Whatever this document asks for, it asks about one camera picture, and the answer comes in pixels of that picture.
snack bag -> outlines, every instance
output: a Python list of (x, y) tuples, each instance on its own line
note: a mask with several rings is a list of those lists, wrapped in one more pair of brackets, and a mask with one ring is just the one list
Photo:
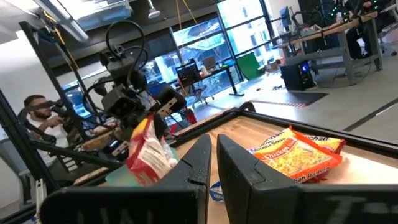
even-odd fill
[(156, 184), (176, 164), (176, 160), (170, 156), (170, 148), (165, 149), (164, 144), (156, 137), (153, 115), (143, 120), (132, 132), (126, 164), (139, 184)]
[[(265, 145), (273, 145), (275, 147), (279, 147), (284, 140), (286, 140), (287, 135), (289, 135), (289, 130), (290, 128), (287, 128), (285, 130), (282, 130), (281, 132), (271, 136), (267, 140), (262, 143), (260, 147), (255, 147), (252, 149), (249, 149), (248, 151), (253, 154), (256, 151), (260, 150), (263, 148)], [(306, 138), (309, 140), (315, 142), (317, 145), (321, 146), (324, 149), (327, 149), (335, 154), (340, 155), (341, 149), (344, 147), (346, 144), (346, 141), (343, 139), (337, 139), (337, 138), (328, 138), (328, 137), (323, 137), (323, 136), (311, 136), (311, 135), (305, 135)]]
[(290, 128), (253, 152), (261, 161), (296, 180), (306, 182), (341, 163), (341, 156), (324, 149)]
[(305, 136), (307, 139), (315, 142), (320, 147), (331, 151), (334, 154), (340, 155), (341, 149), (346, 144), (344, 139), (328, 138), (323, 136)]

instant noodle bag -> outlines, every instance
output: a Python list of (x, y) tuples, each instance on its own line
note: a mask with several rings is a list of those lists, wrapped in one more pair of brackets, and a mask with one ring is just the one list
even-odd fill
[(126, 164), (143, 186), (156, 184), (177, 164), (169, 145), (156, 137), (153, 115), (144, 119), (132, 132)]
[(291, 128), (283, 130), (251, 152), (262, 162), (300, 183), (341, 163), (340, 155), (320, 147)]

table surface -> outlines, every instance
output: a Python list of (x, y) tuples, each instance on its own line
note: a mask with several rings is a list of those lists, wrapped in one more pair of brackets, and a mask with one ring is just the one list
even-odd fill
[[(226, 134), (243, 148), (249, 149), (260, 146), (264, 140), (281, 130), (283, 128), (280, 126), (243, 116), (211, 130), (208, 133), (213, 147), (210, 185), (219, 181), (216, 157), (217, 135)], [(177, 148), (179, 158), (187, 153), (196, 140), (193, 139)], [(328, 180), (322, 182), (322, 184), (398, 184), (398, 159), (349, 146), (343, 148), (341, 155), (343, 162), (329, 172)], [(224, 202), (214, 202), (209, 197), (208, 223), (228, 223)]]
[[(367, 22), (370, 21), (371, 19), (374, 19), (378, 16), (378, 12), (372, 12), (366, 15), (361, 16), (362, 21), (363, 22)], [(330, 35), (330, 34), (336, 34), (339, 32), (344, 32), (350, 28), (356, 27), (359, 25), (359, 19), (353, 19), (351, 22), (347, 22), (346, 24), (340, 25), (341, 23), (337, 22), (333, 25), (330, 25), (328, 27), (322, 28), (322, 30), (319, 30), (318, 32), (312, 34), (312, 35), (308, 35), (305, 37), (301, 37), (299, 39), (295, 39), (290, 41), (290, 44), (297, 44), (303, 41), (308, 41), (308, 40), (313, 40), (319, 37), (322, 37), (322, 31), (323, 31), (323, 35)], [(276, 45), (276, 47), (278, 48), (282, 48), (282, 47), (287, 47), (289, 46), (289, 43), (282, 43), (279, 45)]]

desk leg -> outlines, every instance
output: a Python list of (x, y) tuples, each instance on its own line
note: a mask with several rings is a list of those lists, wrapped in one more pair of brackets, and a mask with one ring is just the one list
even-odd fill
[(368, 22), (370, 27), (369, 41), (371, 44), (372, 55), (377, 55), (377, 59), (374, 60), (374, 64), (376, 66), (376, 70), (380, 71), (383, 69), (383, 63), (380, 53), (380, 44), (379, 44), (379, 36), (377, 34), (376, 23), (374, 19), (371, 22)]
[(354, 82), (354, 67), (351, 55), (349, 54), (348, 42), (345, 32), (338, 33), (338, 42), (340, 43), (340, 47), (343, 49), (343, 60), (346, 67), (346, 74), (348, 76), (349, 84), (355, 85), (356, 83)]
[(234, 91), (234, 93), (230, 93), (230, 95), (231, 96), (244, 96), (244, 93), (238, 93), (238, 91), (236, 91), (235, 83), (234, 83), (234, 80), (232, 78), (231, 71), (229, 69), (227, 69), (226, 73), (228, 75), (229, 82), (231, 83), (232, 90)]
[(284, 51), (285, 58), (289, 58), (290, 57), (289, 46), (282, 47), (282, 50)]

red object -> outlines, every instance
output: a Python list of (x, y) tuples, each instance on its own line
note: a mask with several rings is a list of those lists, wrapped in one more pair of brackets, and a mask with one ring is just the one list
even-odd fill
[(177, 127), (177, 124), (173, 124), (172, 127), (170, 128), (169, 134), (173, 134), (176, 127)]
[(195, 124), (197, 123), (197, 118), (195, 117), (195, 114), (191, 109), (186, 108), (184, 111), (185, 116), (187, 117), (187, 120), (190, 124)]

